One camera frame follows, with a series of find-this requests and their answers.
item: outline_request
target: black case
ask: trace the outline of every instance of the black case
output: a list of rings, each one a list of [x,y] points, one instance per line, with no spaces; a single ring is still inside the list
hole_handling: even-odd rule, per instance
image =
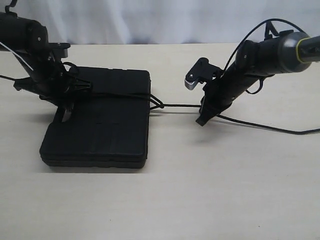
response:
[[[144,70],[79,67],[93,93],[150,93]],[[53,167],[142,168],[148,154],[150,103],[146,99],[100,97],[79,100],[62,122],[58,108],[40,155]]]

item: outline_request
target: yellow ring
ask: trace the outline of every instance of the yellow ring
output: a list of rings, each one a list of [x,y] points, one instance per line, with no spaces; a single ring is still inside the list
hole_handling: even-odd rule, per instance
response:
[[[302,64],[307,64],[308,62],[307,61],[302,61],[300,56],[299,56],[299,50],[298,50],[298,47],[300,45],[300,43],[303,41],[303,40],[306,40],[306,39],[310,39],[310,37],[306,37],[306,38],[303,38],[301,40],[298,41],[298,43],[296,44],[295,46],[295,54],[296,54],[296,59],[298,59],[298,61]]]

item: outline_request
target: tabletop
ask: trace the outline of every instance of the tabletop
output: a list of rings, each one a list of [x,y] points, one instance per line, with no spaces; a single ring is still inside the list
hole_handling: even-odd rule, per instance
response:
[[[78,66],[148,70],[164,103],[199,104],[184,87],[200,57],[225,65],[235,44],[73,45]],[[0,52],[0,74],[27,74]],[[290,130],[320,127],[320,67],[267,79],[224,115]],[[142,169],[60,168],[39,155],[56,107],[0,82],[0,238],[3,240],[319,240],[320,134],[289,135],[197,109],[150,114]]]

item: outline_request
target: white backdrop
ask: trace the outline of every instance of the white backdrop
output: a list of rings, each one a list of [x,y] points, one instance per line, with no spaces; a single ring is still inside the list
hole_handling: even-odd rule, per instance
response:
[[[267,18],[320,35],[320,0],[19,0],[14,11],[72,44],[239,42]]]

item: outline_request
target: black box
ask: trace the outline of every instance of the black box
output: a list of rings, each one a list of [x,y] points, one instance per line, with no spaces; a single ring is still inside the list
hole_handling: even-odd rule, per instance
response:
[[[79,67],[93,93],[149,94],[144,70]],[[76,101],[72,114],[57,110],[40,155],[53,167],[142,168],[148,154],[150,103],[147,99],[98,97]]]

